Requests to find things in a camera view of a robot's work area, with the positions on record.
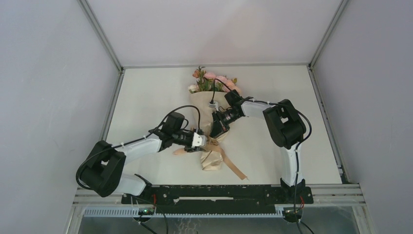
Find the brown wrapping paper sheet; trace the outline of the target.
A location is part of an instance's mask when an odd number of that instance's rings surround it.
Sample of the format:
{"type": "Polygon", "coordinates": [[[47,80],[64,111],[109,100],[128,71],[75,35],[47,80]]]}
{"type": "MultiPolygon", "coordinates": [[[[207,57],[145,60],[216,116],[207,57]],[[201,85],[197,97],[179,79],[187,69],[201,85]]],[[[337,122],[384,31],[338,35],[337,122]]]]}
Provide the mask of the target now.
{"type": "MultiPolygon", "coordinates": [[[[211,99],[214,99],[214,101],[218,102],[219,107],[222,107],[224,109],[228,108],[229,104],[224,97],[225,94],[225,92],[213,93],[212,91],[205,91],[189,95],[190,103],[200,110],[200,128],[204,131],[207,138],[210,137],[209,134],[213,122],[212,113],[216,111],[215,109],[209,108],[208,103],[211,101],[211,99]]],[[[226,135],[227,133],[224,133],[219,137],[222,137],[223,141],[226,135]]]]}

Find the tan ribbon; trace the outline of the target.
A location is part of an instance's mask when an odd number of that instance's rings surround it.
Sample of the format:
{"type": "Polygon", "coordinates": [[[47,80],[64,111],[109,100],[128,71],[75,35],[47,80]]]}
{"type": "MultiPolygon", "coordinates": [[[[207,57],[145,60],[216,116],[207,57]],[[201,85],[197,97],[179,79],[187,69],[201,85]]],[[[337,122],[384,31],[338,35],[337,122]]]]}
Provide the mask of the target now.
{"type": "Polygon", "coordinates": [[[225,164],[240,180],[248,177],[230,160],[224,149],[220,146],[222,137],[218,139],[208,137],[205,150],[200,157],[200,164],[203,171],[218,171],[222,164],[225,164]]]}

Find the pink fake rose sprig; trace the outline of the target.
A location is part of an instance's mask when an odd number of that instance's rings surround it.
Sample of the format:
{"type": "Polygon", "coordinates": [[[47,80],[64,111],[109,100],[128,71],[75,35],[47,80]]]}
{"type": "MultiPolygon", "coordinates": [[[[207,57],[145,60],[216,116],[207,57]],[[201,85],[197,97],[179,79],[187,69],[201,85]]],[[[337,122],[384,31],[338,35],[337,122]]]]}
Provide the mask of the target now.
{"type": "Polygon", "coordinates": [[[193,94],[197,92],[205,92],[210,90],[209,80],[205,77],[206,70],[204,66],[199,66],[192,74],[196,79],[196,83],[188,87],[188,91],[193,94]]]}

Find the pink fake rose stem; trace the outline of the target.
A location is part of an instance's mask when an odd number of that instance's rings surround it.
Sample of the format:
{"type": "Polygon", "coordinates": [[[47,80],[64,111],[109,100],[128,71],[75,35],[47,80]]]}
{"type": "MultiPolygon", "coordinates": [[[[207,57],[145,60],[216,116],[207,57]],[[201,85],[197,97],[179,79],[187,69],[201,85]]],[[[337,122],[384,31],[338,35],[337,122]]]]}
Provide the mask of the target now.
{"type": "Polygon", "coordinates": [[[204,74],[205,91],[229,92],[236,90],[241,94],[241,89],[237,86],[237,78],[227,78],[226,76],[217,76],[214,73],[206,72],[204,74]]]}

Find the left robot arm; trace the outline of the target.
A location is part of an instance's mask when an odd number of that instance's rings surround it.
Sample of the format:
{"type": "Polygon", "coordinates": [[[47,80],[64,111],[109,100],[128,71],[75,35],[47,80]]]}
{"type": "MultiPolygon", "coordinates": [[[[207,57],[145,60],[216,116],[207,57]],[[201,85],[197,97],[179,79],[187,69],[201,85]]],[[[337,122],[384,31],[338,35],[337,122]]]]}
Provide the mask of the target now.
{"type": "Polygon", "coordinates": [[[124,173],[124,166],[174,144],[183,146],[185,153],[202,151],[207,137],[201,129],[183,129],[184,121],[181,113],[172,112],[140,139],[118,146],[104,140],[97,142],[76,172],[78,185],[93,190],[101,197],[123,193],[133,195],[140,203],[149,202],[152,190],[147,187],[148,182],[139,175],[124,173]]]}

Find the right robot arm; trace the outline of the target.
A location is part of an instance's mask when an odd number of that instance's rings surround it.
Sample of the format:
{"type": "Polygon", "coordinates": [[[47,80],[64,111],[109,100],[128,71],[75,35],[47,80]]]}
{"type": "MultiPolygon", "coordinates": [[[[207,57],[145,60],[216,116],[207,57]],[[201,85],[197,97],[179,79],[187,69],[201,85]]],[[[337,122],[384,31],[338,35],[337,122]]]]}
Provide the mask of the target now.
{"type": "Polygon", "coordinates": [[[280,148],[282,156],[282,198],[293,203],[300,198],[305,187],[301,172],[300,150],[307,139],[304,134],[311,124],[288,99],[277,103],[241,97],[235,90],[225,94],[229,108],[212,113],[210,136],[217,138],[230,129],[230,124],[242,117],[265,120],[272,141],[280,148]]]}

